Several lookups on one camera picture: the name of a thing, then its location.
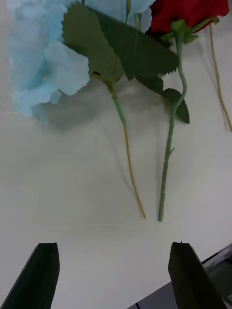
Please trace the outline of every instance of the artificial flower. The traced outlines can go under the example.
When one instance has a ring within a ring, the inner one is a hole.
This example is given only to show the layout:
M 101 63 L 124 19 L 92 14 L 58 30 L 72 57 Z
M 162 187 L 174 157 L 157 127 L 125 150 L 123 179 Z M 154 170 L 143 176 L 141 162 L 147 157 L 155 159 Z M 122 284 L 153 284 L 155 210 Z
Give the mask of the artificial flower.
M 136 27 L 136 15 L 142 13 L 141 31 L 146 32 L 151 25 L 151 9 L 149 6 L 154 0 L 131 0 L 130 14 L 128 18 L 128 24 L 132 27 Z M 86 0 L 85 5 L 111 16 L 121 22 L 126 20 L 126 4 L 127 0 Z
M 60 91 L 73 95 L 89 81 L 88 58 L 61 42 L 66 8 L 40 5 L 36 14 L 38 1 L 33 1 L 25 5 L 34 18 L 25 18 L 24 6 L 18 8 L 8 40 L 13 99 L 25 115 L 31 115 L 31 108 L 40 103 L 56 104 Z
M 171 23 L 177 20 L 185 20 L 191 28 L 208 18 L 225 16 L 229 7 L 228 0 L 156 0 L 151 10 L 150 30 L 154 33 L 171 31 Z

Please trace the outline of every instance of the thin yellow stem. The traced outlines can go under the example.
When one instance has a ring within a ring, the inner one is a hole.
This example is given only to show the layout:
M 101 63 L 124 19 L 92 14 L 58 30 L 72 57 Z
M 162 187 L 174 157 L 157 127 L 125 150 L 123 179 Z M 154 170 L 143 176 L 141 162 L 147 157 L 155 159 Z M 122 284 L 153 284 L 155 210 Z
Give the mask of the thin yellow stem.
M 129 165 L 129 171 L 130 171 L 130 178 L 131 178 L 131 182 L 132 182 L 132 186 L 134 188 L 134 192 L 135 192 L 135 196 L 136 196 L 136 199 L 138 201 L 138 204 L 139 204 L 139 208 L 140 208 L 140 211 L 144 217 L 144 219 L 146 219 L 146 215 L 145 215 L 145 211 L 143 209 L 143 206 L 142 206 L 142 203 L 140 201 L 140 198 L 139 198 L 139 194 L 138 194 L 138 191 L 137 191 L 137 188 L 136 188 L 136 185 L 134 183 L 134 177 L 133 177 L 133 172 L 132 172 L 132 167 L 131 167 L 131 157 L 130 157 L 130 152 L 129 152 L 129 143 L 128 143 L 128 136 L 127 136 L 127 129 L 126 129 L 126 126 L 123 126 L 124 128 L 124 135 L 125 135 L 125 141 L 126 141 L 126 147 L 127 147 L 127 159 L 128 159 L 128 165 Z
M 219 101 L 221 104 L 221 107 L 225 113 L 229 128 L 230 128 L 230 132 L 232 132 L 232 123 L 230 120 L 230 116 L 229 113 L 226 109 L 226 105 L 225 102 L 223 100 L 222 97 L 222 92 L 221 92 L 221 85 L 220 85 L 220 77 L 219 77 L 219 72 L 218 72 L 218 65 L 217 65 L 217 61 L 216 61 L 216 56 L 215 56 L 215 51 L 214 51 L 214 40 L 213 40 L 213 31 L 212 31 L 212 25 L 209 25 L 209 34 L 210 34 L 210 44 L 211 44 L 211 52 L 212 52 L 212 56 L 213 56 L 213 62 L 214 62 L 214 66 L 215 66 L 215 71 L 216 71 L 216 80 L 217 80 L 217 94 L 219 97 Z

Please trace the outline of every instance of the serrated leaf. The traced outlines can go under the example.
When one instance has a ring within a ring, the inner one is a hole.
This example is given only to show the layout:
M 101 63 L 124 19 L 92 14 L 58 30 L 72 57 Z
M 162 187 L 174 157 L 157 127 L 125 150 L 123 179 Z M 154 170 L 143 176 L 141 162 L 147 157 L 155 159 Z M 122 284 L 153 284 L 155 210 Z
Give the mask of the serrated leaf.
M 151 78 L 146 78 L 143 76 L 138 76 L 137 80 L 150 90 L 158 93 L 161 96 L 163 95 L 163 80 L 160 77 L 154 76 Z
M 176 54 L 157 40 L 116 19 L 97 11 L 94 13 L 109 45 L 121 60 L 129 80 L 138 76 L 150 78 L 159 73 L 166 74 L 176 70 Z
M 178 101 L 180 96 L 181 94 L 175 89 L 168 88 L 163 91 L 163 97 L 167 101 L 170 107 Z M 180 106 L 177 108 L 176 115 L 183 122 L 185 122 L 186 124 L 189 124 L 189 111 L 185 103 L 185 100 L 183 100 Z
M 119 58 L 109 46 L 96 15 L 79 3 L 68 8 L 63 21 L 64 43 L 88 57 L 89 73 L 98 72 L 109 82 L 116 82 L 123 74 Z

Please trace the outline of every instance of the red rose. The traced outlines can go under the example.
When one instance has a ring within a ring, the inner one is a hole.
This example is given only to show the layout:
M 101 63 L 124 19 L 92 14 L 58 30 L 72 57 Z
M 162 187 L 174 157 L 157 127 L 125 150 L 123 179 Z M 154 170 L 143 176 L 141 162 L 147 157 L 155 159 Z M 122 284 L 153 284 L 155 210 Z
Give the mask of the red rose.
M 154 33 L 171 31 L 171 22 L 180 19 L 191 28 L 208 18 L 225 16 L 229 7 L 228 0 L 156 0 L 151 10 L 150 30 Z

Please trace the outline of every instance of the rose stem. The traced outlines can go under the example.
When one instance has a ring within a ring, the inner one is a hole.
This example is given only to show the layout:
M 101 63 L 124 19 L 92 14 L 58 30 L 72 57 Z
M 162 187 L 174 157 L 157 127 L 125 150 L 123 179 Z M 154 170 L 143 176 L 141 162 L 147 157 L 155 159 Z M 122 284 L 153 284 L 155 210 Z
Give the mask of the rose stem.
M 168 160 L 169 157 L 173 151 L 171 150 L 172 145 L 172 138 L 173 138 L 173 131 L 174 131 L 174 121 L 175 121 L 175 114 L 178 106 L 183 101 L 185 94 L 187 92 L 187 83 L 184 76 L 184 73 L 182 71 L 182 45 L 183 45 L 183 39 L 184 39 L 184 33 L 178 32 L 175 35 L 175 41 L 176 41 L 176 49 L 177 49 L 177 56 L 179 60 L 178 65 L 178 71 L 180 75 L 180 79 L 183 84 L 183 93 L 179 100 L 171 107 L 171 116 L 170 116 L 170 125 L 169 125 L 169 132 L 168 132 L 168 139 L 167 139 L 167 146 L 166 146 L 166 152 L 165 152 L 165 159 L 164 159 L 164 165 L 163 165 L 163 175 L 162 175 L 162 187 L 161 187 L 161 196 L 160 196 L 160 202 L 159 202 L 159 222 L 162 222 L 163 220 L 163 209 L 164 209 L 164 200 L 165 200 L 165 189 L 166 189 L 166 181 L 167 181 L 167 172 L 168 172 Z
M 113 89 L 113 100 L 114 100 L 114 103 L 115 103 L 115 106 L 116 106 L 116 109 L 117 109 L 117 112 L 118 112 L 118 115 L 120 117 L 120 120 L 122 122 L 122 125 L 123 125 L 123 128 L 124 128 L 124 135 L 125 135 L 125 141 L 126 141 L 126 148 L 127 148 L 127 159 L 128 159 L 128 165 L 129 165 L 129 171 L 130 171 L 130 179 L 131 179 L 131 183 L 132 183 L 132 186 L 134 188 L 134 192 L 135 192 L 135 196 L 136 196 L 136 199 L 137 199 L 137 202 L 139 204 L 139 208 L 140 208 L 140 211 L 143 215 L 143 218 L 146 219 L 146 215 L 145 215 L 145 211 L 143 209 L 143 206 L 142 206 L 142 203 L 140 201 L 140 198 L 139 198 L 139 194 L 138 194 L 138 191 L 137 191 L 137 188 L 136 188 L 136 185 L 135 185 L 135 182 L 134 182 L 134 177 L 133 177 L 133 172 L 132 172 L 132 166 L 131 166 L 131 157 L 130 157 L 130 151 L 129 151 L 129 142 L 128 142 L 128 136 L 127 136 L 127 129 L 126 129 L 126 120 L 123 116 L 123 112 L 120 108 L 120 105 L 117 101 L 117 96 L 116 96 L 116 84 L 115 83 L 112 83 L 112 89 Z

